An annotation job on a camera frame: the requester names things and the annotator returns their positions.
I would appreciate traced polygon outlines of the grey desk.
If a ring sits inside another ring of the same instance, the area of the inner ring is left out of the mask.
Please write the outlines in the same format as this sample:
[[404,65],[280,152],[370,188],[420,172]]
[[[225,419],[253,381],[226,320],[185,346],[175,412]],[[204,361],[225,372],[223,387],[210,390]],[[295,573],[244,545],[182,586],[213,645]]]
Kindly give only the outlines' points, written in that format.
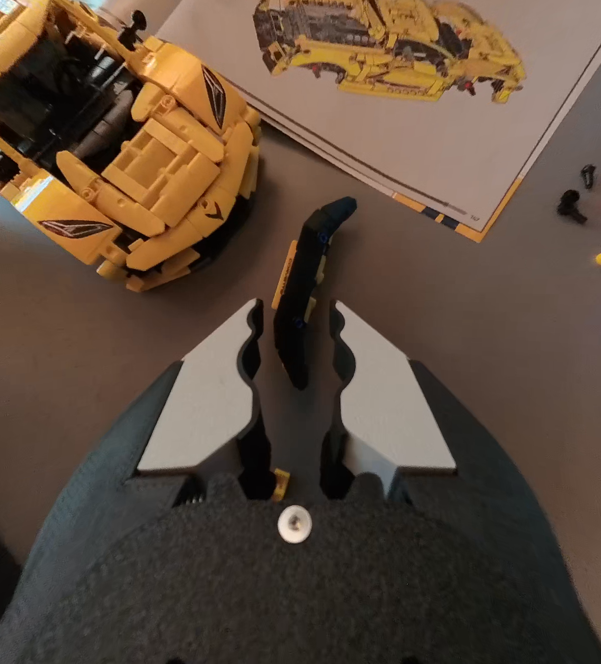
[[[601,195],[588,221],[558,218],[574,172],[601,156],[541,163],[476,244],[380,195],[270,127],[245,228],[218,261],[133,294],[77,261],[0,199],[0,537],[25,556],[72,470],[139,391],[246,300],[266,304],[257,375],[276,462],[312,483],[329,419],[327,308],[346,303],[421,360],[510,453],[550,516],[575,577],[601,575]],[[358,210],[333,241],[298,394],[274,350],[271,300],[308,214]]]

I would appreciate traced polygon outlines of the open building instruction booklet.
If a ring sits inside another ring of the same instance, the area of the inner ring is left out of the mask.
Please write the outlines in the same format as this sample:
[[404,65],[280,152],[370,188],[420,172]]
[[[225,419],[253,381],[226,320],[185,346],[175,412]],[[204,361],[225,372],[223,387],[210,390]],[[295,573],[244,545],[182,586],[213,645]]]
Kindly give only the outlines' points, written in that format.
[[277,125],[389,195],[484,232],[601,61],[601,1],[159,1]]

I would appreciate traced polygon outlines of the yellow black brick side assembly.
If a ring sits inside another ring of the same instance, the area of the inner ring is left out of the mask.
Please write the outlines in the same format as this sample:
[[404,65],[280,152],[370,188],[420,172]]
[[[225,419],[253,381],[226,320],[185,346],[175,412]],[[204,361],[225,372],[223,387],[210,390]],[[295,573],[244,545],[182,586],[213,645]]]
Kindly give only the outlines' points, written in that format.
[[309,382],[305,334],[316,306],[315,290],[324,278],[331,241],[356,210],[356,199],[351,196],[316,209],[288,249],[272,301],[273,337],[282,366],[297,390],[304,390]]

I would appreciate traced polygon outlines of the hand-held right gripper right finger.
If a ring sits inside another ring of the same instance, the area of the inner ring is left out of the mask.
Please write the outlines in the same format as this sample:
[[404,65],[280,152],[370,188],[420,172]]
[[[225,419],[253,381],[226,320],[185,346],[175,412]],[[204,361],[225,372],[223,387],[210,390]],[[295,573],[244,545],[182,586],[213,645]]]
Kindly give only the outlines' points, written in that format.
[[403,476],[454,476],[457,464],[411,360],[345,303],[329,308],[340,380],[320,457],[320,487],[343,499],[355,477],[379,478],[389,497]]

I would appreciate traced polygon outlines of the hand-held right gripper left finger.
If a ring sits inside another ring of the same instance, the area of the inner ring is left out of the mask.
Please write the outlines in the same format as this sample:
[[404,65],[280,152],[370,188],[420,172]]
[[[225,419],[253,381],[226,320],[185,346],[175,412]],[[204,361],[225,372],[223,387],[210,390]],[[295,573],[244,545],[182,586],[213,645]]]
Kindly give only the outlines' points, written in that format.
[[182,358],[137,473],[204,485],[229,473],[249,499],[272,498],[271,443],[254,383],[263,327],[263,302],[250,299]]

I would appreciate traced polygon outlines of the yellow toy brick car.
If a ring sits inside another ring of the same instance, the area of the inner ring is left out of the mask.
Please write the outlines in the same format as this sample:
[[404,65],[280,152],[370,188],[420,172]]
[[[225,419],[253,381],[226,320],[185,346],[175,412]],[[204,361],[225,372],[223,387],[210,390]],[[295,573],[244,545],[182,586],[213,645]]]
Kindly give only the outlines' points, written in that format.
[[212,261],[256,190],[261,120],[110,1],[0,1],[0,197],[133,292]]

